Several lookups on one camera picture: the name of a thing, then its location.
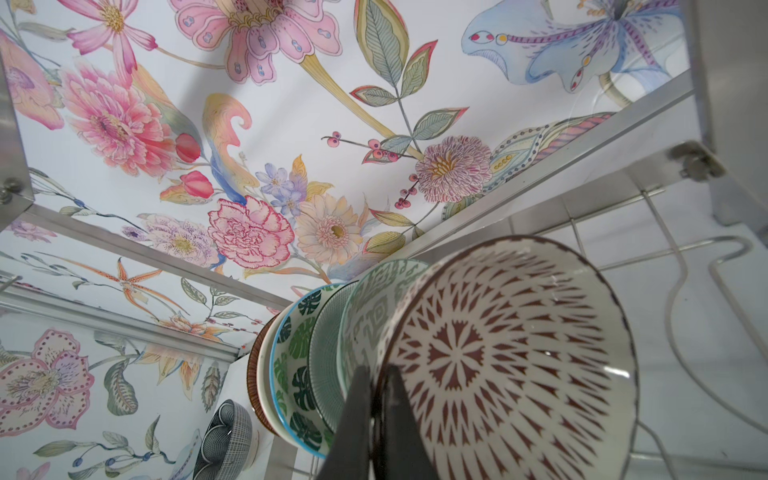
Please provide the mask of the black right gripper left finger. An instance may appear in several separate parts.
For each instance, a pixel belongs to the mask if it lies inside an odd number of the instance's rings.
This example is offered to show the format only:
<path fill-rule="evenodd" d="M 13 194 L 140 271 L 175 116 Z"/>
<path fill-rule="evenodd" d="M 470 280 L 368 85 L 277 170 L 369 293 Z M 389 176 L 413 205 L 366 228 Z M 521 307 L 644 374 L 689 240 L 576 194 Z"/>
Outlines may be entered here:
<path fill-rule="evenodd" d="M 346 397 L 342 419 L 318 480 L 369 478 L 372 394 L 370 369 L 356 368 Z"/>

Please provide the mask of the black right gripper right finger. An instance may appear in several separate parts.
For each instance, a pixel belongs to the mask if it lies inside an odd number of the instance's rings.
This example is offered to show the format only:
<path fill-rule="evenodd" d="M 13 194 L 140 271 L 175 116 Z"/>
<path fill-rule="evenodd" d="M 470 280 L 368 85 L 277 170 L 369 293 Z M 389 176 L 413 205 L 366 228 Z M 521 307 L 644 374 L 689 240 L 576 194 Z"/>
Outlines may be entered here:
<path fill-rule="evenodd" d="M 400 370 L 389 365 L 376 410 L 376 478 L 438 479 L 430 461 Z"/>

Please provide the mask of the green leaf pattern bowl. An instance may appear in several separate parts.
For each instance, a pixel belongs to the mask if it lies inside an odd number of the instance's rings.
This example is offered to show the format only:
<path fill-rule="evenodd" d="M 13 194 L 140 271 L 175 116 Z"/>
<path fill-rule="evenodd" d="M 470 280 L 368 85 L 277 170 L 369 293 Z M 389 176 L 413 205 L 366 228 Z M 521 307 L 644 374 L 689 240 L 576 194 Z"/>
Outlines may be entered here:
<path fill-rule="evenodd" d="M 317 409 L 311 387 L 309 353 L 322 307 L 340 290 L 325 285 L 290 306 L 280 321 L 270 355 L 270 387 L 277 414 L 288 437 L 308 453 L 325 458 L 333 434 Z"/>

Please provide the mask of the pale green bowl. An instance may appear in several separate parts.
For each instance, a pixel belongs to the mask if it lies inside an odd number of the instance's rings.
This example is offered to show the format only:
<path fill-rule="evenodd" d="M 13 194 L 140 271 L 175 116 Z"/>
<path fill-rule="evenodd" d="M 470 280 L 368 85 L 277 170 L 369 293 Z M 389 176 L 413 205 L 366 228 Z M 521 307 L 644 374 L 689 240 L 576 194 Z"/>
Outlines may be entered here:
<path fill-rule="evenodd" d="M 319 415 L 332 433 L 338 428 L 344 407 L 337 374 L 339 331 L 355 286 L 355 282 L 336 285 L 320 308 L 310 341 L 308 368 L 312 393 Z"/>

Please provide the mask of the grey striped bowl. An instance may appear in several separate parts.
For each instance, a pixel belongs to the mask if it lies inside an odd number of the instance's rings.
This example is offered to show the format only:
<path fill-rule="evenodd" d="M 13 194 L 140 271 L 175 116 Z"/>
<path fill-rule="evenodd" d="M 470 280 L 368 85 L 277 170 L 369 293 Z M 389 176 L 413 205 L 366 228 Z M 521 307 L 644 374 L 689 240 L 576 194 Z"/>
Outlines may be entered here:
<path fill-rule="evenodd" d="M 275 320 L 275 317 L 273 317 L 257 335 L 257 338 L 254 341 L 251 351 L 248 355 L 247 370 L 246 370 L 246 384 L 247 384 L 248 397 L 249 397 L 251 407 L 254 410 L 256 418 L 273 435 L 275 435 L 276 432 L 274 431 L 269 420 L 267 419 L 267 416 L 263 408 L 261 407 L 261 403 L 260 403 L 258 385 L 257 385 L 257 380 L 258 380 L 257 367 L 258 367 L 258 355 L 259 355 L 261 345 L 263 344 L 266 334 L 268 333 L 268 329 L 274 320 Z"/>

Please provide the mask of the white bowl orange outside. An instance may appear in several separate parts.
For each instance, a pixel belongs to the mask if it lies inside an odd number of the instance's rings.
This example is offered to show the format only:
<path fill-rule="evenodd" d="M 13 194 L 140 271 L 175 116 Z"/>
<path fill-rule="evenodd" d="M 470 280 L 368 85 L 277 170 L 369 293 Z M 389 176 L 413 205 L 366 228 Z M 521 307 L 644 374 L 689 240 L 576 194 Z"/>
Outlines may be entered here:
<path fill-rule="evenodd" d="M 272 387 L 270 386 L 269 381 L 269 374 L 271 372 L 270 355 L 272 351 L 272 344 L 275 340 L 280 323 L 287 312 L 288 308 L 285 308 L 275 316 L 275 320 L 269 327 L 268 333 L 266 334 L 264 342 L 261 345 L 258 355 L 257 385 L 261 407 L 263 408 L 272 428 L 276 432 L 275 436 L 280 437 L 284 441 L 288 442 L 291 446 L 297 447 L 296 442 L 291 438 L 290 434 L 279 418 L 273 400 Z"/>

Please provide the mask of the white lattice pattern bowl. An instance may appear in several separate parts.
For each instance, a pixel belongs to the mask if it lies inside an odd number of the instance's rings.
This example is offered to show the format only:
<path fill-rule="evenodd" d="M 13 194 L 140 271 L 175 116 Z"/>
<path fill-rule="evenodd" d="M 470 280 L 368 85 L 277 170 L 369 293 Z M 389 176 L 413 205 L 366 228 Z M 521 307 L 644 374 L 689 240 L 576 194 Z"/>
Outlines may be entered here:
<path fill-rule="evenodd" d="M 443 479 L 620 479 L 636 432 L 631 330 L 604 276 L 512 235 L 432 265 L 378 344 Z"/>

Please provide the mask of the green geometric pattern bowl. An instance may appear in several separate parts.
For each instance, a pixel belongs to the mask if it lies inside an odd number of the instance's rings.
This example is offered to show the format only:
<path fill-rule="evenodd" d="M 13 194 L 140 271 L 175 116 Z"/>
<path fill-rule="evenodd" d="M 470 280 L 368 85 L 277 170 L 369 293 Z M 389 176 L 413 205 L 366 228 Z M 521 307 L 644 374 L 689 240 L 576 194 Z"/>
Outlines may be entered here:
<path fill-rule="evenodd" d="M 342 397 L 348 394 L 354 371 L 373 369 L 382 332 L 410 286 L 429 268 L 412 259 L 380 263 L 358 281 L 342 313 L 338 336 L 337 376 Z"/>

